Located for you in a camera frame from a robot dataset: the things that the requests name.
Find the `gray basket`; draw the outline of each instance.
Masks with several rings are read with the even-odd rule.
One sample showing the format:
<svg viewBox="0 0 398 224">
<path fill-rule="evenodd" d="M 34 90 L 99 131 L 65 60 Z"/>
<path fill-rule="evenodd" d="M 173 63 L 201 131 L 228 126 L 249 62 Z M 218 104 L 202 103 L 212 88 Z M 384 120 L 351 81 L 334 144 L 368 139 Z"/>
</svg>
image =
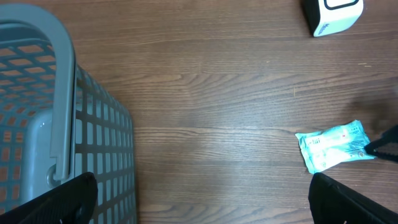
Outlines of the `gray basket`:
<svg viewBox="0 0 398 224">
<path fill-rule="evenodd" d="M 131 116 L 36 6 L 0 5 L 0 156 L 0 214 L 89 171 L 90 223 L 137 222 Z"/>
</svg>

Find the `plastic basket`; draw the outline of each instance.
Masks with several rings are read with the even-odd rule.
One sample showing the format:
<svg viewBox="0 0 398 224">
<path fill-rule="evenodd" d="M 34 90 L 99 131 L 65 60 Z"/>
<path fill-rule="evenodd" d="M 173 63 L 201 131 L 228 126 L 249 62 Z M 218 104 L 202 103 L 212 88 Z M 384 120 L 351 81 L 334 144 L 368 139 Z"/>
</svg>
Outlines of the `plastic basket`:
<svg viewBox="0 0 398 224">
<path fill-rule="evenodd" d="M 53 15 L 0 5 L 0 214 L 92 172 L 90 223 L 136 223 L 132 129 L 128 110 L 75 63 Z"/>
</svg>

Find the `wooden surface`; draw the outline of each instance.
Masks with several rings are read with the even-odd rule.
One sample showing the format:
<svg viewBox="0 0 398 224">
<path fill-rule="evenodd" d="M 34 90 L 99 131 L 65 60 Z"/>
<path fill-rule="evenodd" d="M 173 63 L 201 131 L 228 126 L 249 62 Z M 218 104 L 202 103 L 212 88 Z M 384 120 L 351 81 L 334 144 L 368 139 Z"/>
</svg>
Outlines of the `wooden surface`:
<svg viewBox="0 0 398 224">
<path fill-rule="evenodd" d="M 375 139 L 398 123 L 396 0 L 365 0 L 350 30 L 319 39 L 299 0 L 29 2 L 130 109 L 141 223 L 312 223 L 294 134 L 360 119 Z M 398 212 L 397 164 L 325 173 Z"/>
</svg>

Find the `brown wooden floor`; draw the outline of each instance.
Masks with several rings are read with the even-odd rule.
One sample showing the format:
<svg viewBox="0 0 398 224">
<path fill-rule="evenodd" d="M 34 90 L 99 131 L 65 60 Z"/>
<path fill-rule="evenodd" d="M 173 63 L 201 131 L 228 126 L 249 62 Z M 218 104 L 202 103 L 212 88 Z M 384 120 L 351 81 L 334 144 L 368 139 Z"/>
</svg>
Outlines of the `brown wooden floor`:
<svg viewBox="0 0 398 224">
<path fill-rule="evenodd" d="M 398 124 L 396 0 L 365 0 L 350 30 L 319 39 L 299 0 L 26 1 L 130 109 L 141 223 L 312 223 L 294 133 Z M 397 164 L 325 173 L 398 212 Z"/>
</svg>

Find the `wooden table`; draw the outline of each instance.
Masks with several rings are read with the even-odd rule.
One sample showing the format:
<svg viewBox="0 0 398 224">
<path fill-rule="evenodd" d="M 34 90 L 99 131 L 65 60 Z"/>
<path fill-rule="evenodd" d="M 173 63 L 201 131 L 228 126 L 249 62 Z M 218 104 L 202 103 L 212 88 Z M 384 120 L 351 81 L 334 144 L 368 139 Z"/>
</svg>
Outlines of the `wooden table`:
<svg viewBox="0 0 398 224">
<path fill-rule="evenodd" d="M 141 223 L 312 223 L 294 134 L 398 124 L 396 0 L 365 0 L 350 30 L 319 39 L 299 0 L 29 2 L 130 109 Z M 325 173 L 398 212 L 397 164 Z"/>
</svg>

